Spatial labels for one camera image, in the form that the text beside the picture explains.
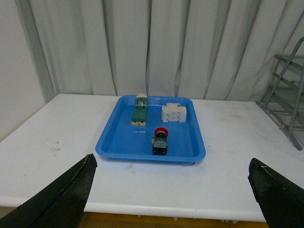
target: white relay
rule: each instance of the white relay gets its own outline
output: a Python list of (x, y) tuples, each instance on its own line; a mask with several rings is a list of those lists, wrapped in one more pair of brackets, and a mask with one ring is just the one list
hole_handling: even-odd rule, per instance
[(161, 108), (161, 120), (163, 122), (186, 122), (187, 109), (178, 103), (167, 103)]

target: white table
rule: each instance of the white table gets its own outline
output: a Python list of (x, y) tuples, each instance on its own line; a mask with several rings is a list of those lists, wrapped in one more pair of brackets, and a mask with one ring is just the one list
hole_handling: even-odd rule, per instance
[(247, 179), (254, 157), (304, 188), (304, 152), (253, 102), (193, 100), (207, 155), (192, 166), (103, 159), (95, 145), (118, 98), (58, 95), (1, 142), (0, 206), (22, 204), (89, 153), (91, 212), (265, 221)]

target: blue tray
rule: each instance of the blue tray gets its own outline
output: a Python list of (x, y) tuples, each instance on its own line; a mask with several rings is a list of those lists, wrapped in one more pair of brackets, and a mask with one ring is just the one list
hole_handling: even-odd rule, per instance
[[(148, 113), (146, 126), (131, 125), (136, 96), (122, 96), (102, 132), (96, 152), (109, 159), (170, 162), (191, 164), (202, 160), (205, 147), (200, 134), (200, 127), (195, 115), (193, 103), (187, 98), (148, 96)], [(180, 103), (187, 108), (185, 123), (162, 122), (162, 106), (167, 103)], [(167, 137), (167, 155), (152, 154), (154, 130), (165, 127)]]

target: metal rack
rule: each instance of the metal rack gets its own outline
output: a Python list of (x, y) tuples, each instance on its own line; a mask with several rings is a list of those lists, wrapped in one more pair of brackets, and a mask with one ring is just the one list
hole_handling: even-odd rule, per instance
[[(287, 137), (291, 140), (293, 145), (299, 151), (302, 150), (302, 146), (294, 137), (294, 129), (304, 129), (304, 115), (299, 111), (299, 105), (301, 101), (301, 97), (304, 96), (303, 86), (304, 86), (304, 66), (292, 61), (295, 58), (296, 52), (298, 51), (300, 45), (304, 41), (304, 37), (302, 37), (296, 44), (292, 53), (288, 58), (283, 57), (282, 55), (275, 55), (275, 58), (279, 61), (280, 65), (283, 65), (283, 69), (280, 74), (273, 73), (274, 80), (276, 82), (274, 86), (266, 93), (264, 96), (265, 102), (257, 102), (256, 104), (263, 109), (263, 111), (269, 116), (273, 116), (279, 123), (281, 130), (286, 134)], [(290, 71), (295, 75), (300, 77), (299, 86), (297, 86), (293, 81), (289, 81), (284, 78), (284, 74), (286, 71)], [(282, 96), (278, 94), (278, 86), (279, 83), (283, 82), (291, 91), (294, 98), (292, 101), (286, 101)], [(276, 102), (283, 109), (282, 110), (274, 110), (268, 107), (270, 101)], [(279, 116), (281, 114), (289, 115), (290, 122), (289, 125), (285, 124), (282, 118)], [(301, 126), (295, 126), (295, 122), (298, 122)]]

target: curtain fold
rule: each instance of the curtain fold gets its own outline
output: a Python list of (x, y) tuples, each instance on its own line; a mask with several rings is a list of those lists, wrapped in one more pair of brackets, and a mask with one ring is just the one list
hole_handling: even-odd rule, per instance
[(149, 95), (175, 96), (183, 54), (189, 0), (152, 1)]
[(56, 94), (256, 101), (304, 34), (302, 0), (30, 4)]
[(108, 44), (105, 32), (105, 15), (100, 0), (81, 1), (85, 43), (93, 94), (116, 95)]

